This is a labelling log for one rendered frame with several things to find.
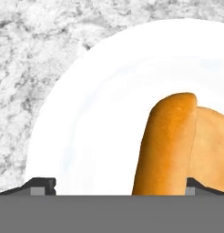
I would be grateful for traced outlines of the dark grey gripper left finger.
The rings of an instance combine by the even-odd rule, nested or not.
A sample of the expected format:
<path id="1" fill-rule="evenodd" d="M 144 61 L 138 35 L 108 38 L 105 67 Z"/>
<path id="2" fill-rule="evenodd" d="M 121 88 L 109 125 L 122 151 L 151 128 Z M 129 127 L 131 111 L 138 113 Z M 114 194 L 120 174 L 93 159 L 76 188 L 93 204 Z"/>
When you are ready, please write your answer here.
<path id="1" fill-rule="evenodd" d="M 21 187 L 0 192 L 0 196 L 54 196 L 56 179 L 54 177 L 33 177 Z"/>

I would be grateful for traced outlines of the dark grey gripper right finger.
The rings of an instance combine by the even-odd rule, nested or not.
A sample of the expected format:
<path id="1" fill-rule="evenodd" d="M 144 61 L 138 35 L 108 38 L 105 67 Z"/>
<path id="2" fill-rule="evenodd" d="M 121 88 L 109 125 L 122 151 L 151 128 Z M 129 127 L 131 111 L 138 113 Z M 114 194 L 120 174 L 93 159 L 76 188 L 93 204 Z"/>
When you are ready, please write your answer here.
<path id="1" fill-rule="evenodd" d="M 187 186 L 185 191 L 186 196 L 224 196 L 224 192 L 216 190 L 211 187 L 205 187 L 193 177 L 187 179 Z"/>

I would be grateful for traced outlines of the golden brown bun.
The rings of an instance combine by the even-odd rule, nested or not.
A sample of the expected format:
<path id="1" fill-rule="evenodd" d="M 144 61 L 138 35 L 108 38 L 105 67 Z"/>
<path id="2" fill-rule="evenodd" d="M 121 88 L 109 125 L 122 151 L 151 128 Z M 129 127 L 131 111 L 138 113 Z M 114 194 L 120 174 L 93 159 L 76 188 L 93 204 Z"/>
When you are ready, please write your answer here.
<path id="1" fill-rule="evenodd" d="M 193 180 L 224 194 L 224 116 L 179 93 L 150 111 L 132 193 L 183 195 Z"/>

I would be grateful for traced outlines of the white plate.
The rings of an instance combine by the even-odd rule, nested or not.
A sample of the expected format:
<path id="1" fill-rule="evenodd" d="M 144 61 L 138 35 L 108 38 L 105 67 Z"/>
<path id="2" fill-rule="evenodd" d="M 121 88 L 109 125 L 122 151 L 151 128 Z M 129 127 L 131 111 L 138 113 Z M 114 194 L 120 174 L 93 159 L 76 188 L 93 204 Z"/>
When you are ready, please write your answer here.
<path id="1" fill-rule="evenodd" d="M 59 78 L 41 107 L 25 179 L 59 195 L 128 195 L 151 108 L 174 93 L 224 115 L 224 23 L 159 20 L 101 41 Z"/>

